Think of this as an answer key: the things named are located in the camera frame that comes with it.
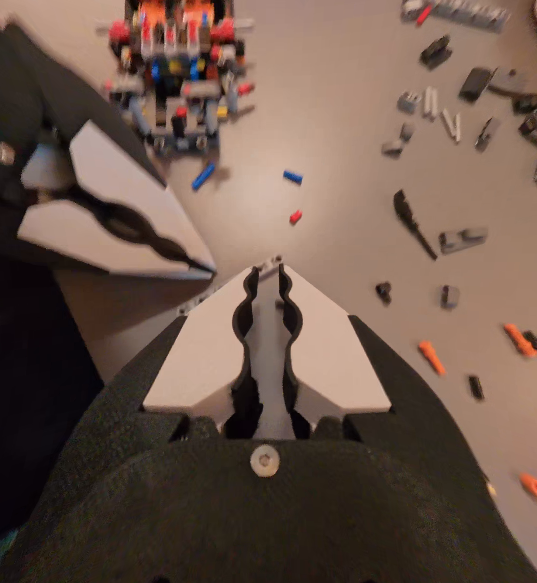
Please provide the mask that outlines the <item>light grey lego beam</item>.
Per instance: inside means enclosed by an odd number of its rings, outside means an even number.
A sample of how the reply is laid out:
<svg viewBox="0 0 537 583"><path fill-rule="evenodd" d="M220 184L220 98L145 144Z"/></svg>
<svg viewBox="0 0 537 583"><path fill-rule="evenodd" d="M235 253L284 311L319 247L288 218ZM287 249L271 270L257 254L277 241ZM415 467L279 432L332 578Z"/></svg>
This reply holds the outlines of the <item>light grey lego beam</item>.
<svg viewBox="0 0 537 583"><path fill-rule="evenodd" d="M269 258L265 259L264 261L260 262L259 264L257 264L255 267L258 269L258 274L259 274L258 275L258 282L260 283L260 282L266 280L267 278L271 277L274 273L276 273L278 271L278 266L280 263L282 263L282 261L283 261L282 255L277 254L277 255L269 257ZM203 292L201 292L199 295L196 295L195 297L180 304L175 309L174 317L177 318L177 317L182 317L182 316L187 315L191 310L195 309L197 306L199 306L199 304L205 302L209 297L214 295L218 290L220 290L222 287L227 285L227 283L228 283L228 280L223 281L221 283L216 283L216 284L210 286L209 288L207 288L206 290L204 290Z"/></svg>

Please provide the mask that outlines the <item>row of grey lego plates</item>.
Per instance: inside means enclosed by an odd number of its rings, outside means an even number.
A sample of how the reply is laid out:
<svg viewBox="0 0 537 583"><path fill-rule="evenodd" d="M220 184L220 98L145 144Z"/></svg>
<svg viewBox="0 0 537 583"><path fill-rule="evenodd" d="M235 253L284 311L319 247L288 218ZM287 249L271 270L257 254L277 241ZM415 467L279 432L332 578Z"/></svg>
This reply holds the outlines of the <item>row of grey lego plates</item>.
<svg viewBox="0 0 537 583"><path fill-rule="evenodd" d="M433 10L428 18L441 18L494 33L502 31L510 16L505 8L475 1L402 1L400 6L402 21L416 23L421 9L426 4L433 4Z"/></svg>

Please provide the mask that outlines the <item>partly built colourful lego model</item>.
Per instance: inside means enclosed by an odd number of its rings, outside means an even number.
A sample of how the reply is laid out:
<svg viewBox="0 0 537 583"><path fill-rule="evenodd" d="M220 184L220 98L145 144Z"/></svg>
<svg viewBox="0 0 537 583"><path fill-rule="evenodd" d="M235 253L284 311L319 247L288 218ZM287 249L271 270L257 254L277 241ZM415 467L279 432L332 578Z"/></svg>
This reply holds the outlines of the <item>partly built colourful lego model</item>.
<svg viewBox="0 0 537 583"><path fill-rule="evenodd" d="M122 19L96 26L117 60L108 101L156 155L219 152L221 125L256 88L243 37L254 26L233 1L126 1Z"/></svg>

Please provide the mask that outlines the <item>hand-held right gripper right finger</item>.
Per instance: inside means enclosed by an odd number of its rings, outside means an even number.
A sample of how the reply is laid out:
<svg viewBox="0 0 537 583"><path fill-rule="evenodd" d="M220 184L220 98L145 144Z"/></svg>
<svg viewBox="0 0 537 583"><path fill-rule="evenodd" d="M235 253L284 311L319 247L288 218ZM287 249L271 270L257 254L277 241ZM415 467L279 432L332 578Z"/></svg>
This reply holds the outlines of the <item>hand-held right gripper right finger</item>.
<svg viewBox="0 0 537 583"><path fill-rule="evenodd" d="M278 268L282 319L290 333L282 387L294 432L324 418L391 409L352 317L290 266Z"/></svg>

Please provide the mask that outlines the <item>long black lego piece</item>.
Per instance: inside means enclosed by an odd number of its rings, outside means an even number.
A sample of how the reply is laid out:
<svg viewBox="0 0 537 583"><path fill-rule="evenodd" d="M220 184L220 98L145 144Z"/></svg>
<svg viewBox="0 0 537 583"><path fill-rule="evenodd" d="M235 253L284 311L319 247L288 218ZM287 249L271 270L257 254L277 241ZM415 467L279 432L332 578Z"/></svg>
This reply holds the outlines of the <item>long black lego piece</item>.
<svg viewBox="0 0 537 583"><path fill-rule="evenodd" d="M394 194L393 206L394 211L400 222L406 227L406 229L418 241L418 243L421 244L421 246L428 254L428 256L433 261L436 261L438 256L433 250L432 246L428 243L424 235L421 233L419 225L414 218L409 202L406 199L405 193L402 189L400 189Z"/></svg>

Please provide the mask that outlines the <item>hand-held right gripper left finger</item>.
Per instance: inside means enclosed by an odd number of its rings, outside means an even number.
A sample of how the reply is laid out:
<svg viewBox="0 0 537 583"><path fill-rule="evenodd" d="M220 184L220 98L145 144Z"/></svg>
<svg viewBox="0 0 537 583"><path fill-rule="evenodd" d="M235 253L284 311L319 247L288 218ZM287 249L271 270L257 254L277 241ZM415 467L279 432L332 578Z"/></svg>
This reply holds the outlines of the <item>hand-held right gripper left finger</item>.
<svg viewBox="0 0 537 583"><path fill-rule="evenodd" d="M143 400L149 413L206 417L227 434L254 434L260 396L246 335L259 270L251 267L179 317L179 334Z"/></svg>

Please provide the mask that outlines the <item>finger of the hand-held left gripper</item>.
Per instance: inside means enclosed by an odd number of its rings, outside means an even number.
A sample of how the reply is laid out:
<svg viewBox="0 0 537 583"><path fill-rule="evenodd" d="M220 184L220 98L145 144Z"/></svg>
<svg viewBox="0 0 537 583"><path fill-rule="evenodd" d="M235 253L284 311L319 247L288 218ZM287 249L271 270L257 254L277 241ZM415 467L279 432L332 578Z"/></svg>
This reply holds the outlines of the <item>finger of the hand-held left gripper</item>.
<svg viewBox="0 0 537 583"><path fill-rule="evenodd" d="M215 273L211 252L172 189L146 171L94 122L69 146L78 188L114 236L188 269Z"/></svg>
<svg viewBox="0 0 537 583"><path fill-rule="evenodd" d="M212 276L185 263L165 259L147 244L109 233L86 209L68 200L30 207L17 238L79 260L117 276Z"/></svg>

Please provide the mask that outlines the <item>grey lego connector piece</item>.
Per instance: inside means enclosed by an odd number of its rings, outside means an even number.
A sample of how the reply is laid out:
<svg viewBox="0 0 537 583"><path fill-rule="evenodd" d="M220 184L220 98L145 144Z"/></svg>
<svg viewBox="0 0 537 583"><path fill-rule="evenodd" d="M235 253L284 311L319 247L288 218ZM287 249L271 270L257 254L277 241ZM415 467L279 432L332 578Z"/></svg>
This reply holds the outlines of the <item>grey lego connector piece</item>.
<svg viewBox="0 0 537 583"><path fill-rule="evenodd" d="M440 251L443 255L463 251L484 244L487 237L488 229L486 227L444 231L439 235Z"/></svg>

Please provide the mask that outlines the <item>scattered black and grey lego pieces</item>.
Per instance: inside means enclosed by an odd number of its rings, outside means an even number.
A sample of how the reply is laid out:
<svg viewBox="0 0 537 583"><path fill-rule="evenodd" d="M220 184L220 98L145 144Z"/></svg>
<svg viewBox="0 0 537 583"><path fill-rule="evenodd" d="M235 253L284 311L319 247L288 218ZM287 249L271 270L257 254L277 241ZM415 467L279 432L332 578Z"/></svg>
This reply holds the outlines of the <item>scattered black and grey lego pieces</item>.
<svg viewBox="0 0 537 583"><path fill-rule="evenodd" d="M434 40L421 52L419 62L429 70L443 64L452 55L449 43L449 35ZM537 93L526 92L524 88L524 80L516 69L496 68L491 70L475 67L466 77L458 97L465 103L473 104L486 90L489 90L510 100L514 115L525 116L518 127L519 135L537 147ZM404 113L413 114L421 100L423 104L422 116L433 121L440 115L450 139L454 143L460 143L462 139L460 113L450 115L448 110L443 108L439 114L437 88L427 86L423 95L408 91L403 92L398 98L397 108ZM500 120L493 116L484 123L474 142L476 151L483 153L488 148L500 125ZM405 122L401 127L398 139L381 145L382 155L397 159L402 154L405 145L410 142L413 134L414 127ZM537 184L537 160L533 181Z"/></svg>

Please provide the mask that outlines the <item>dark navy sweater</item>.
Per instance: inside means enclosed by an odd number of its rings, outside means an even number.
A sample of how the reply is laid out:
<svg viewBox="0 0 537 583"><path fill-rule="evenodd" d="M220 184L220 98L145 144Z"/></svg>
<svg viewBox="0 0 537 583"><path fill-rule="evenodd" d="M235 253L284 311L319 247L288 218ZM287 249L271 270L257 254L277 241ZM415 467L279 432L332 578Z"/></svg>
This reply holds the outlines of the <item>dark navy sweater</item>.
<svg viewBox="0 0 537 583"><path fill-rule="evenodd" d="M103 387L53 273L0 256L0 539L29 519Z"/></svg>

